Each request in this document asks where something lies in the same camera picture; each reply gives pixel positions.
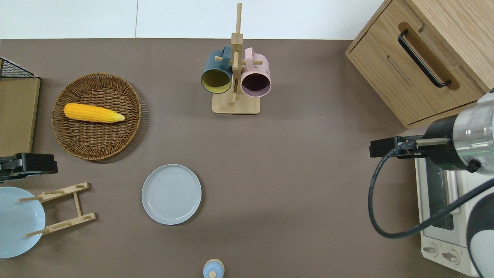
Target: oven knob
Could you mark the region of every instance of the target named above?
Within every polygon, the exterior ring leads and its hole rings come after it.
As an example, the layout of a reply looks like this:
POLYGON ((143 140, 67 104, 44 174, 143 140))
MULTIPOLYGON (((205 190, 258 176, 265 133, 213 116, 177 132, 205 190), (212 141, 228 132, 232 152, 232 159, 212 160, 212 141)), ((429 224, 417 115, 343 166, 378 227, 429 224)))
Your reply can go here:
POLYGON ((452 262, 454 265, 457 265, 460 263, 460 258, 459 258, 459 255, 456 251, 454 251, 453 249, 451 249, 448 253, 443 253, 443 257, 452 262))
POLYGON ((437 247, 435 244, 431 244, 430 246, 422 248, 424 252, 430 253, 434 257, 437 256, 437 247))

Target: black drawer handle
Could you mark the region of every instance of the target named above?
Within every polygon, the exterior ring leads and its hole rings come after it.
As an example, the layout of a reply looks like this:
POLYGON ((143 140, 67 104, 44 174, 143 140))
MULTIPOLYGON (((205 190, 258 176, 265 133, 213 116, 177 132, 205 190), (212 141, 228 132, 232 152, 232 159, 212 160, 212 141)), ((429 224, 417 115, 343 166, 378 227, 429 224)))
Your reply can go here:
POLYGON ((432 71, 424 64, 424 62, 420 59, 420 57, 415 53, 415 51, 410 47, 410 45, 405 41, 403 36, 408 32, 408 29, 405 29, 401 34, 398 36, 398 42, 400 45, 403 47, 403 49, 407 52, 407 54, 412 58, 412 60, 417 64, 417 66, 422 70, 422 72, 429 78, 429 80, 434 84, 434 86, 438 88, 442 88, 444 86, 447 86, 451 84, 451 80, 446 81, 445 83, 442 83, 437 79, 437 77, 432 73, 432 71))

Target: plate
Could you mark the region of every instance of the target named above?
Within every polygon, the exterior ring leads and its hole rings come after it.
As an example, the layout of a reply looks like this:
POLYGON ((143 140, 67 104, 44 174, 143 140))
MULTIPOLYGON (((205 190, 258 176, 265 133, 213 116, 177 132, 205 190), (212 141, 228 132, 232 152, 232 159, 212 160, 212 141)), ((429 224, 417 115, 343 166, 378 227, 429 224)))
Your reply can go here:
POLYGON ((17 199, 34 197, 17 187, 0 187, 0 258, 11 258, 31 249, 41 233, 25 234, 44 229, 44 209, 38 200, 19 202, 17 199))
POLYGON ((141 196, 144 210, 154 221, 176 225, 188 220, 199 208, 201 183, 189 168, 168 164, 149 174, 141 196))

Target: brown table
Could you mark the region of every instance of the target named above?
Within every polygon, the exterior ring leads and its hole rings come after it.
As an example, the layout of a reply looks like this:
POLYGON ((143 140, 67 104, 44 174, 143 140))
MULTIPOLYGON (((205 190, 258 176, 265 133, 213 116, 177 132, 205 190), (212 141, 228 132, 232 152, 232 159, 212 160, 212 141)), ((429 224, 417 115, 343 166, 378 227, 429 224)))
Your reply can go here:
MULTIPOLYGON (((97 220, 44 235, 0 260, 0 277, 202 277, 222 260, 235 277, 461 277, 422 258, 419 237, 372 228, 367 192, 373 139, 404 127, 347 60, 350 41, 245 40, 269 59, 273 89, 261 113, 217 115, 200 85, 206 55, 229 40, 2 40, 0 55, 42 78, 33 152, 59 173, 5 183, 33 194, 89 182, 83 213, 97 220), (135 141, 113 161, 66 153, 51 129, 62 89, 92 72, 128 80, 145 103, 135 141), (203 199, 187 222, 165 226, 141 203, 146 177, 165 164, 199 177, 203 199)), ((73 199, 44 205, 47 225, 76 215, 73 199)), ((412 161, 386 164, 377 220, 398 231, 418 221, 412 161)))

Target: dark green mug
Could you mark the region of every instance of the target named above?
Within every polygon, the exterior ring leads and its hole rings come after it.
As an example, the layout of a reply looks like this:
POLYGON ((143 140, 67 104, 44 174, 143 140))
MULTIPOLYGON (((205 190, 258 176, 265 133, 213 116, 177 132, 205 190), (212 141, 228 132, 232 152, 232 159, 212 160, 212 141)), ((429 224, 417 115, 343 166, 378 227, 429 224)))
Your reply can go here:
POLYGON ((209 54, 201 75, 201 84, 211 93, 225 93, 232 86, 232 48, 225 46, 223 50, 215 50, 209 54), (222 61, 217 61, 215 56, 222 57, 222 61))

